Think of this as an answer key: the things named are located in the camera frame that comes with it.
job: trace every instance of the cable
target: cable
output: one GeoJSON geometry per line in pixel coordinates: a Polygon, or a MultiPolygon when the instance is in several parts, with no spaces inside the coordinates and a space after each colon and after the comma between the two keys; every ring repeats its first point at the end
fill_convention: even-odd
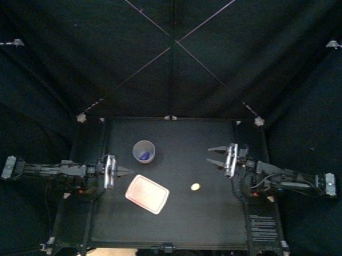
{"type": "Polygon", "coordinates": [[[270,177],[277,176],[277,175],[281,175],[281,174],[279,174],[279,173],[275,173],[275,174],[271,174],[271,175],[266,176],[266,177],[262,179],[262,181],[261,181],[255,186],[253,186],[253,187],[250,187],[250,188],[258,188],[258,187],[262,185],[262,183],[263,183],[270,177]]]}
{"type": "Polygon", "coordinates": [[[310,186],[313,189],[316,189],[321,195],[325,194],[324,190],[322,190],[320,187],[317,187],[311,182],[309,182],[309,181],[305,180],[305,179],[303,179],[303,182],[306,182],[306,183],[309,184],[309,186],[310,186]]]}
{"type": "Polygon", "coordinates": [[[305,196],[310,196],[310,197],[318,197],[318,196],[320,196],[320,195],[310,195],[309,193],[305,193],[305,192],[302,192],[302,191],[299,191],[299,190],[290,189],[290,188],[286,188],[286,187],[283,187],[283,189],[286,189],[286,190],[289,190],[289,191],[293,191],[293,192],[297,192],[297,193],[299,193],[299,194],[302,194],[302,195],[305,195],[305,196]]]}
{"type": "Polygon", "coordinates": [[[182,42],[233,3],[235,0],[230,1],[181,39],[182,42]]]}

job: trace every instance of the black backdrop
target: black backdrop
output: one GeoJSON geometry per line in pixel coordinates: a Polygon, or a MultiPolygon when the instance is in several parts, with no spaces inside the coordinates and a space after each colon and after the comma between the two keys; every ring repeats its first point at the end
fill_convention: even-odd
{"type": "MultiPolygon", "coordinates": [[[[340,1],[2,1],[0,42],[26,46],[0,46],[0,164],[11,154],[68,158],[76,115],[99,99],[87,115],[254,118],[246,102],[273,162],[340,173],[342,50],[325,45],[341,25],[340,1]]],[[[30,186],[11,189],[24,191],[18,205],[34,196],[43,207],[30,186]]],[[[4,194],[2,220],[18,217],[2,230],[31,229],[4,194]]],[[[299,255],[338,255],[340,200],[289,195],[282,211],[299,255]]],[[[35,247],[42,229],[2,235],[0,246],[35,247]]]]}

